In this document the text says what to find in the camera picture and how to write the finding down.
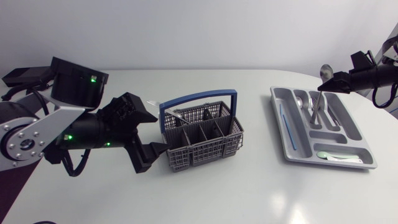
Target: gray cutlery basket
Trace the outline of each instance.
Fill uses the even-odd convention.
[[[231,109],[236,109],[236,91],[215,90],[183,96],[159,106],[160,128],[164,142],[171,147],[167,150],[170,167],[174,172],[199,166],[235,155],[243,145],[243,128],[224,102],[206,103],[200,106],[175,110],[190,124],[180,121],[171,114],[163,113],[170,105],[209,96],[231,95]]]

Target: cutlery tray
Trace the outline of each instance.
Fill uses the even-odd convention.
[[[310,123],[313,112],[310,100],[317,100],[319,93],[315,90],[271,87],[271,101],[285,158],[294,162],[375,169],[377,163],[366,140],[336,94],[322,93],[318,110],[321,123],[317,120],[315,124]],[[297,97],[303,101],[301,108]],[[357,155],[363,163],[329,161],[319,158],[319,151],[335,155]]]

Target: spoon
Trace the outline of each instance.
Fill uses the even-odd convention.
[[[359,156],[357,155],[335,155],[335,154],[331,154],[329,152],[323,152],[323,151],[319,151],[317,153],[317,156],[321,159],[326,159],[328,156],[331,157],[335,157],[335,158],[341,158],[341,159],[359,159]]]
[[[334,158],[333,156],[328,156],[327,159],[329,161],[363,163],[362,159],[337,159]]]
[[[156,106],[156,107],[158,107],[158,108],[159,108],[159,105],[160,105],[159,102],[154,101],[154,100],[148,100],[147,103],[149,103],[150,105],[154,105],[154,106]],[[164,111],[165,111],[166,113],[169,113],[169,114],[171,114],[172,116],[174,116],[174,117],[176,117],[176,118],[182,120],[183,122],[185,122],[185,123],[187,123],[187,124],[190,124],[187,120],[185,120],[185,119],[183,118],[182,114],[180,114],[180,113],[178,113],[178,112],[174,112],[174,111],[172,111],[170,108],[167,108],[167,109],[164,110]]]
[[[296,100],[297,100],[298,107],[300,109],[302,109],[303,108],[303,100],[298,96],[296,96]]]

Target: white table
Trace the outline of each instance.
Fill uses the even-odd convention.
[[[4,223],[398,223],[398,121],[362,96],[340,95],[377,160],[375,170],[284,159],[269,88],[316,89],[319,78],[275,70],[107,72],[100,107],[126,91],[144,102],[164,102],[234,88],[243,147],[233,157],[178,173],[163,154],[146,173],[135,174],[122,148],[92,150],[79,177],[43,160]],[[157,108],[145,106],[157,116]],[[162,142],[159,122],[140,124],[139,135],[144,144]]]

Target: metal spoon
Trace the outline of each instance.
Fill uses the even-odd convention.
[[[296,100],[297,100],[298,107],[300,109],[302,109],[303,108],[303,100],[298,96],[296,96]]]
[[[159,108],[160,103],[158,101],[154,101],[154,100],[148,100],[147,103],[149,103],[150,105],[154,105],[156,107]],[[182,120],[183,122],[190,124],[187,120],[185,120],[182,116],[182,114],[178,113],[178,112],[174,112],[172,111],[170,108],[167,108],[166,110],[164,110],[166,113],[169,113],[171,115],[173,115],[174,117]]]

